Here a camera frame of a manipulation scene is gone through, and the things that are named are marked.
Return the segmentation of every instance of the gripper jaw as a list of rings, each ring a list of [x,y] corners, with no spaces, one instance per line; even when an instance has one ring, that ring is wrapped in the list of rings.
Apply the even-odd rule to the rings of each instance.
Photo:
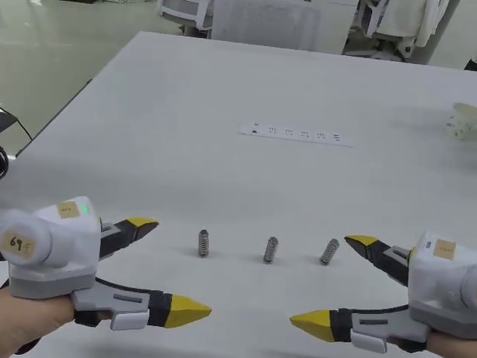
[[[159,222],[146,218],[128,218],[115,224],[101,224],[99,259],[142,239]],[[7,280],[2,288],[9,286]],[[104,313],[111,318],[112,330],[140,330],[145,326],[176,328],[206,318],[212,310],[191,298],[159,290],[137,289],[96,278],[92,287],[71,294],[75,305],[75,323],[96,327]],[[40,340],[21,347],[16,354],[29,352]]]
[[[408,286],[410,251],[397,246],[391,247],[372,236],[350,235],[344,240],[374,267],[403,286]]]
[[[158,221],[147,218],[128,218],[116,224],[102,224],[100,260],[142,239],[157,225]]]
[[[429,326],[414,321],[408,306],[383,310],[321,310],[290,318],[301,330],[325,342],[352,342],[357,348],[385,353],[390,340],[409,353],[426,349]]]
[[[389,246],[376,237],[350,235],[344,238],[361,257],[393,280],[408,285],[408,261],[412,251]],[[393,340],[409,353],[426,349],[429,326],[411,319],[409,307],[383,310],[320,310],[290,318],[301,330],[325,342],[352,342],[358,348],[385,353]]]

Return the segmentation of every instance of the gray gripper base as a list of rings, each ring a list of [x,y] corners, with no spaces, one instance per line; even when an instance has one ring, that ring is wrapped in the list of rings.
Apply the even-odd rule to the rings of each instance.
[[[413,342],[425,342],[430,331],[426,324],[414,321],[409,310],[383,314],[353,313],[353,331],[387,341],[394,337]]]
[[[94,284],[96,273],[80,277],[69,277],[54,281],[29,281],[10,277],[10,294],[14,297],[43,300],[69,295],[76,289],[85,289]]]
[[[142,329],[148,323],[148,293],[124,291],[95,281],[91,288],[74,291],[71,297],[77,311],[111,312],[112,330]]]
[[[435,330],[462,339],[477,339],[477,316],[470,310],[456,312],[419,301],[412,302],[409,309],[413,319],[427,322]]]

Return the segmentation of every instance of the white power strip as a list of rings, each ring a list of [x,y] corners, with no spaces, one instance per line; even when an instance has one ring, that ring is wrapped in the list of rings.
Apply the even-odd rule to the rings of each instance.
[[[352,147],[352,145],[343,140],[343,137],[339,134],[328,134],[321,131],[297,131],[292,128],[281,128],[274,125],[259,125],[255,123],[253,125],[240,125],[238,132],[246,136],[263,136],[266,138]]]

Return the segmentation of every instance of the human hand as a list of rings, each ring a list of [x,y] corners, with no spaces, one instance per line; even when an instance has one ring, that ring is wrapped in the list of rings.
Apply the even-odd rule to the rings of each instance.
[[[427,350],[443,358],[476,358],[477,341],[432,332],[427,339]]]
[[[7,358],[23,345],[50,334],[74,316],[69,296],[27,300],[13,297],[8,287],[0,289],[0,358]]]

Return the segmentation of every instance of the table surface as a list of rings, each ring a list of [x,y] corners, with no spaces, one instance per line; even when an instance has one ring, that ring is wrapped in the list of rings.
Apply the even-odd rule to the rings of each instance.
[[[88,195],[104,220],[159,219],[141,242],[101,262],[98,276],[188,295],[212,314],[175,330],[70,324],[30,357],[373,357],[314,339],[288,318],[406,303],[405,288],[346,244],[320,266],[333,237],[370,234],[411,247],[433,230],[477,248],[477,144],[444,130],[454,102],[476,101],[476,80],[140,33],[13,163],[0,207]],[[237,134],[254,122],[338,132],[354,148]],[[196,256],[203,228],[206,259]],[[264,265],[270,236],[279,249]]]

